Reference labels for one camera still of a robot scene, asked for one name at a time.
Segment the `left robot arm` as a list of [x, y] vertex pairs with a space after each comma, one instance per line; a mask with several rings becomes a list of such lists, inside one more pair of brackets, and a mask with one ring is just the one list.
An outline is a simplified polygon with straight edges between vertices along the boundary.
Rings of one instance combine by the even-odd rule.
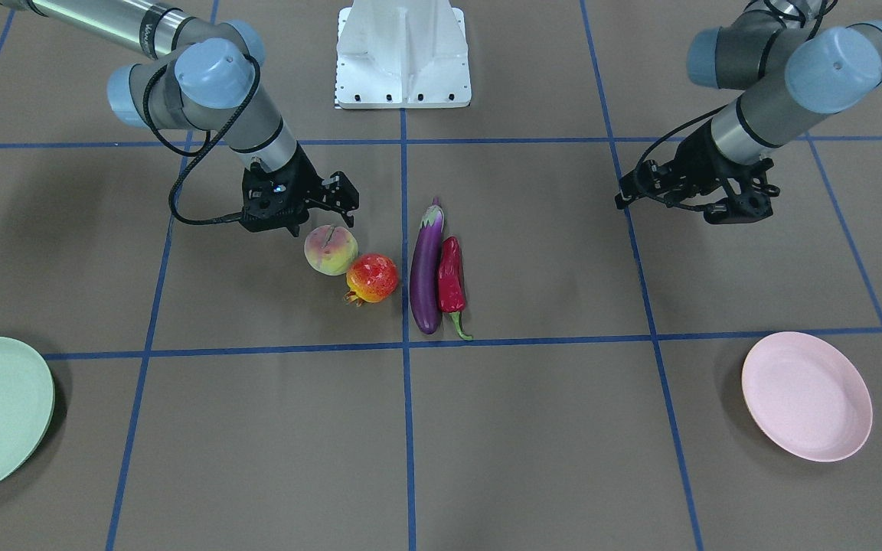
[[699, 212], [710, 224], [770, 217], [779, 188], [773, 151], [882, 85], [882, 21], [822, 28], [830, 1], [750, 1], [728, 27], [699, 32], [688, 49], [692, 83], [737, 90], [688, 123], [664, 164], [643, 154], [623, 175], [617, 209], [641, 199]]

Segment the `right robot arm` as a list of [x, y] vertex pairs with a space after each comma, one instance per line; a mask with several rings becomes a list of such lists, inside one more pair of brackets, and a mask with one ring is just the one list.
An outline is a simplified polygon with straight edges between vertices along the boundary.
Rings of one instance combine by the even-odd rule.
[[[7, 1], [5, 7], [66, 22], [146, 58], [109, 77], [109, 107], [119, 121], [148, 129], [165, 147], [168, 130], [202, 132], [171, 186], [171, 215], [189, 226], [238, 223], [251, 233], [287, 229], [298, 235], [314, 209], [354, 226], [358, 191], [343, 172], [322, 177], [265, 91], [265, 47], [244, 21], [212, 24], [164, 2]], [[243, 165], [242, 207], [218, 217], [183, 216], [185, 179], [217, 145]]]

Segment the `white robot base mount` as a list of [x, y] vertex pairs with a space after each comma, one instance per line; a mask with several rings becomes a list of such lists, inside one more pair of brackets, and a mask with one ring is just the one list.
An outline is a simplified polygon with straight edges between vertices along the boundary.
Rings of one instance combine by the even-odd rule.
[[456, 109], [472, 103], [463, 10], [448, 1], [354, 1], [337, 17], [339, 109]]

